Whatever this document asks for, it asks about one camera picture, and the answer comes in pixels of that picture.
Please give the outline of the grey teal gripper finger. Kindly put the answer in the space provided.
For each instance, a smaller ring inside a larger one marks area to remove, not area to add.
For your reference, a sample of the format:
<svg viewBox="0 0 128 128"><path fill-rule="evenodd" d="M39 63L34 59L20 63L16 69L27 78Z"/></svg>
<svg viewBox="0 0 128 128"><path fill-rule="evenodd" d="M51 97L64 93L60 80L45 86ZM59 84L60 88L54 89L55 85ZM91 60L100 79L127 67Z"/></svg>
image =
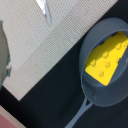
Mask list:
<svg viewBox="0 0 128 128"><path fill-rule="evenodd" d="M0 89L3 82L10 76L11 67L9 66L10 53L7 38L3 30L3 22L0 20Z"/></svg>

